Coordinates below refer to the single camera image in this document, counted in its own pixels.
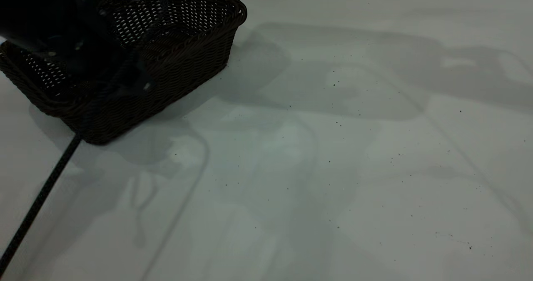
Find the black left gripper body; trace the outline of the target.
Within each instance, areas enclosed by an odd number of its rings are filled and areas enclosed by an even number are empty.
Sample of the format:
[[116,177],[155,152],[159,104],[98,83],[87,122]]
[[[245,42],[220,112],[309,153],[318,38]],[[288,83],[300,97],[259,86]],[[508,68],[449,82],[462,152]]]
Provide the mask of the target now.
[[80,81],[107,83],[124,59],[120,45],[96,8],[72,6],[50,14],[40,27],[42,55]]

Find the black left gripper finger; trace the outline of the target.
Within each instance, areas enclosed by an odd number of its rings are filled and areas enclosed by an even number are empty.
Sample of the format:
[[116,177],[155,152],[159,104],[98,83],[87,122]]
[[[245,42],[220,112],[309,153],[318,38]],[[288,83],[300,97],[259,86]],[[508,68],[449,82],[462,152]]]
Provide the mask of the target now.
[[155,88],[139,53],[130,53],[112,78],[112,98],[137,97]]

